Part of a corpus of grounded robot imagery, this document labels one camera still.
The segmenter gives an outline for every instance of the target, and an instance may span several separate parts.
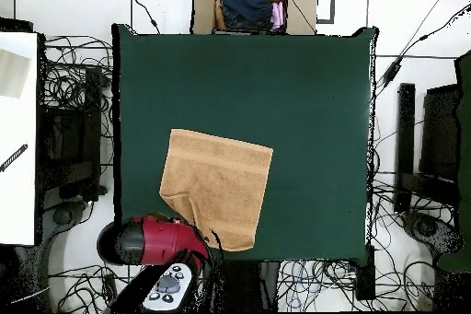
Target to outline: white controller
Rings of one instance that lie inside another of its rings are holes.
[[[143,306],[152,311],[178,310],[181,302],[190,290],[192,273],[188,265],[176,262],[160,276],[143,302]]]

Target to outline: white floor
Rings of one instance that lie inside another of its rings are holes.
[[[162,33],[189,33],[191,0],[139,0],[146,5],[156,20]],[[317,30],[322,34],[351,35],[358,28],[364,26],[376,26],[379,28],[379,38],[376,46],[376,76],[379,76],[395,59],[394,55],[400,54],[414,34],[422,19],[425,18],[436,0],[369,0],[369,10],[367,14],[368,0],[336,0],[335,2],[335,22],[332,25],[319,24]],[[465,6],[470,0],[441,0],[433,9],[430,16],[424,22],[418,38],[421,35],[431,32],[442,26],[449,17],[458,9]],[[329,14],[330,0],[319,0],[318,17],[327,18]],[[110,27],[112,23],[126,23],[138,33],[155,33],[149,18],[144,10],[136,5],[132,0],[0,0],[0,17],[16,17],[34,23],[37,32],[44,33],[47,37],[59,35],[92,36],[111,43]],[[427,57],[405,58],[402,68],[394,82],[392,82],[377,101],[377,117],[381,129],[381,137],[393,133],[396,130],[396,92],[400,83],[411,82],[416,85],[416,120],[422,116],[423,97],[428,88],[439,87],[456,82],[454,72],[454,61],[452,58],[458,57],[471,49],[471,19],[469,13],[459,17],[453,24],[436,35],[429,37],[425,41],[419,42],[408,54]],[[87,41],[82,38],[76,42]],[[102,58],[105,56],[104,50],[82,51],[83,58]],[[419,139],[421,128],[416,126],[416,169],[419,164]],[[103,138],[102,162],[108,163],[111,147],[109,140]],[[377,148],[381,157],[382,171],[394,170],[395,157],[395,137],[392,136],[384,140]],[[392,175],[381,175],[378,180],[392,183]],[[59,236],[52,247],[50,260],[50,273],[59,273],[79,267],[93,264],[101,264],[96,250],[96,241],[99,231],[113,219],[113,177],[111,168],[106,170],[101,179],[101,183],[109,188],[109,193],[100,198],[95,204],[91,218],[68,233]],[[392,209],[388,204],[386,210]],[[394,257],[396,269],[402,272],[406,265],[416,260],[430,261],[430,255],[420,244],[407,237],[404,231],[392,225],[388,227],[390,235],[385,227],[378,226],[378,240],[387,247]],[[392,262],[387,253],[377,251],[375,255],[377,264],[377,276],[381,273],[389,273],[392,270]],[[294,274],[288,281],[311,276],[312,263],[307,263],[303,271],[300,272],[301,264],[288,263],[285,272]],[[130,276],[133,276],[138,268],[130,269]],[[128,268],[120,267],[116,269],[119,276],[128,276]],[[414,283],[433,284],[433,274],[430,269],[423,265],[414,266],[408,276]],[[75,282],[74,278],[52,278],[51,296],[57,303],[66,290]],[[378,281],[376,292],[382,293],[397,288],[397,277],[383,277]],[[298,298],[303,301],[308,297],[310,300],[316,299],[315,304],[311,304],[307,310],[314,311],[342,311],[351,310],[352,306],[341,290],[326,286],[317,293],[318,285],[311,285],[309,292],[302,293],[302,285],[296,285],[294,290],[289,291],[285,297],[281,298],[280,309],[290,311],[300,311],[301,304]],[[280,293],[286,290],[286,285],[281,285]],[[394,297],[404,297],[403,287],[399,288]],[[382,300],[389,309],[400,309],[401,304],[396,300]],[[377,301],[373,303],[376,308],[381,304]],[[72,309],[79,306],[79,301],[72,300],[66,308]],[[355,302],[357,308],[364,308]]]

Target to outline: towel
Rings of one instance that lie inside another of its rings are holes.
[[[234,139],[173,129],[160,196],[218,248],[248,250],[258,217],[273,150]]]
[[[272,3],[273,12],[271,15],[271,31],[276,31],[279,27],[283,25],[283,3]]]

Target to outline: cardboard box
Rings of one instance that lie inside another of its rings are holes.
[[[193,0],[190,32],[209,35],[216,28],[215,1]],[[314,35],[316,33],[317,0],[269,0],[271,3],[284,3],[284,24],[290,35]]]

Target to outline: green tabletop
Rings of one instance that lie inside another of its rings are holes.
[[[342,38],[117,30],[123,217],[173,215],[158,190],[170,130],[188,129],[273,148],[255,247],[226,259],[362,260],[375,29]]]

